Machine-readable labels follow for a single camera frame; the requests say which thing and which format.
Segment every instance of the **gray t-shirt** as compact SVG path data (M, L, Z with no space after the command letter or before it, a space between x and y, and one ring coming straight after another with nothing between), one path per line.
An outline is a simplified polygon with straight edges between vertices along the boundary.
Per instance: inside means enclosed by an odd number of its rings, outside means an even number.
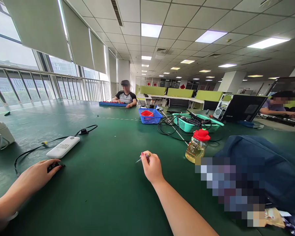
M125 93L123 91L119 91L117 94L116 94L116 97L121 101L121 102L124 102L124 103L132 103L134 99L137 99L137 97L135 96L134 93L132 92L129 92L129 94L125 95Z
M269 110L273 111L286 111L283 104L272 104L270 103L270 99L266 100L265 103L263 104L263 108L268 108Z

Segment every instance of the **red object in basket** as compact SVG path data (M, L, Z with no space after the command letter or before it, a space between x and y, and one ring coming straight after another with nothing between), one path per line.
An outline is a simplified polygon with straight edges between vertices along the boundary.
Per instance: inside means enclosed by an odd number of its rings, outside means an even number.
M141 116L153 116L153 113L148 110L145 110L141 112Z

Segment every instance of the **teal plastic basket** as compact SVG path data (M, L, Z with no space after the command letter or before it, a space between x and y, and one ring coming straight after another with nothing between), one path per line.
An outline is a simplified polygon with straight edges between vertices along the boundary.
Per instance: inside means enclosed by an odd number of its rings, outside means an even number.
M173 115L175 116L174 118L174 123L177 124L177 115L178 113L173 113ZM179 114L180 116L184 116L184 117L187 117L187 118L191 118L191 115L190 114ZM206 117L204 115L199 115L197 114L197 116L201 119L204 119L204 120L211 120L212 121L212 126L211 125L202 125L202 128L204 129L207 129L207 131L209 133L214 133L215 131L217 131L217 129L220 127L220 126L224 126L223 123L221 122L218 122L218 121L215 121L213 119L210 119L209 117ZM179 127L185 131L186 133L193 133L194 131L200 129L201 127L199 126L195 126L193 124L189 124L185 121L183 121L182 119L179 119Z

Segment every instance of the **roller shade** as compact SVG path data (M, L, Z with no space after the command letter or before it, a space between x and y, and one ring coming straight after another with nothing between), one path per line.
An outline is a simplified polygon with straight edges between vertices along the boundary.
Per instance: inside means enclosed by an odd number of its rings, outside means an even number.
M88 27L64 1L62 8L74 63L94 69Z
M103 74L106 74L104 44L91 32L91 45L93 52L94 68Z
M71 61L56 0L4 0L22 44Z
M117 69L116 69L116 58L115 56L109 52L109 77L111 82L117 82Z

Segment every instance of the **black t-shirt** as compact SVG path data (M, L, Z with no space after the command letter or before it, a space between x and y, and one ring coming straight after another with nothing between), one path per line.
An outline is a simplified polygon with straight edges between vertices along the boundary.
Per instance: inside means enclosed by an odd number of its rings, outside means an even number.
M132 92L129 92L129 94L125 95L125 93L123 91L119 91L117 94L116 94L116 97L121 101L121 102L124 102L124 103L132 103L134 99L137 99L137 97L135 96L134 93Z

